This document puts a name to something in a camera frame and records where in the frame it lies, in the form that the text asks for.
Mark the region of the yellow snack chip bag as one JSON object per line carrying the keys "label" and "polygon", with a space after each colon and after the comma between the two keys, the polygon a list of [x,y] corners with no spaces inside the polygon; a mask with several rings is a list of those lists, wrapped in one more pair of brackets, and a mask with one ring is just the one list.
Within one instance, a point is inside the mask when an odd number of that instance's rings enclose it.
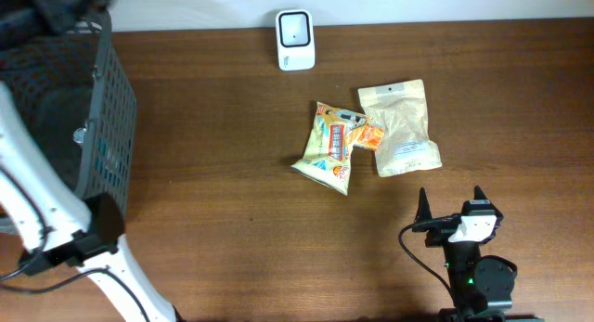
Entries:
{"label": "yellow snack chip bag", "polygon": [[317,102],[303,156],[291,168],[344,196],[348,195],[351,154],[368,116]]}

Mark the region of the grey plastic mesh basket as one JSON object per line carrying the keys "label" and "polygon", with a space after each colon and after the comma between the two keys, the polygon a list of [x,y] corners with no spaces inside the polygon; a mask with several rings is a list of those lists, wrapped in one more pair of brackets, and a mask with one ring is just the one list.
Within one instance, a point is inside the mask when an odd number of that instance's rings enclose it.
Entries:
{"label": "grey plastic mesh basket", "polygon": [[109,13],[1,54],[1,80],[29,134],[80,199],[108,193],[127,210],[136,95],[111,41]]}

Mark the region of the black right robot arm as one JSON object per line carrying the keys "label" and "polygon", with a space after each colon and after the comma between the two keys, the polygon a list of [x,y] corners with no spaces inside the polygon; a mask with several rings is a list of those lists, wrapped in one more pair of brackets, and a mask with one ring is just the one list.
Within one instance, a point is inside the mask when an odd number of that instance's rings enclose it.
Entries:
{"label": "black right robot arm", "polygon": [[495,238],[503,219],[478,186],[459,213],[443,217],[432,216],[426,192],[420,190],[412,230],[426,235],[426,247],[444,251],[453,307],[440,311],[442,321],[503,321],[511,309],[516,264],[480,251]]}

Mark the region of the white barcode scanner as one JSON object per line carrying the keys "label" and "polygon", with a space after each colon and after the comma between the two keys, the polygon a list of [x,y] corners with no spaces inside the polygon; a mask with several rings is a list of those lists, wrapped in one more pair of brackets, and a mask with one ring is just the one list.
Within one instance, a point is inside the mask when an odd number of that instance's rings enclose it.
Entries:
{"label": "white barcode scanner", "polygon": [[281,10],[275,29],[278,66],[282,71],[304,71],[316,64],[316,45],[311,14],[304,9]]}

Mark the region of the beige kraft paper pouch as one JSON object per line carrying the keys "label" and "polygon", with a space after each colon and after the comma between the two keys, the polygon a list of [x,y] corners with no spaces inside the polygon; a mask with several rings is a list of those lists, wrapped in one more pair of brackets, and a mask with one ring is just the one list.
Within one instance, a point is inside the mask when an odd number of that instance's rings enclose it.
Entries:
{"label": "beige kraft paper pouch", "polygon": [[442,166],[429,138],[428,107],[421,79],[357,90],[364,113],[384,130],[375,151],[379,176],[389,177]]}

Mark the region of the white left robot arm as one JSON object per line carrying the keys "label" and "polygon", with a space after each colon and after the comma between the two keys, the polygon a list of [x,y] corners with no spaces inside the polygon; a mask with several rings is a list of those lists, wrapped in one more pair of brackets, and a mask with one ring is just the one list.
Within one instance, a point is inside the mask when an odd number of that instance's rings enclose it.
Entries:
{"label": "white left robot arm", "polygon": [[111,2],[1,0],[1,228],[17,276],[66,264],[125,320],[176,321],[126,238],[137,103]]}

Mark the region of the small orange juice carton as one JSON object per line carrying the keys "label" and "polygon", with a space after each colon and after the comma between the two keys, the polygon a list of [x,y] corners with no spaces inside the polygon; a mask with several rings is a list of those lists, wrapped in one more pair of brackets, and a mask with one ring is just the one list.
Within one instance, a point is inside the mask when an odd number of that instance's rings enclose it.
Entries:
{"label": "small orange juice carton", "polygon": [[384,130],[373,125],[361,125],[350,131],[347,136],[347,144],[353,147],[360,147],[376,151],[381,144]]}

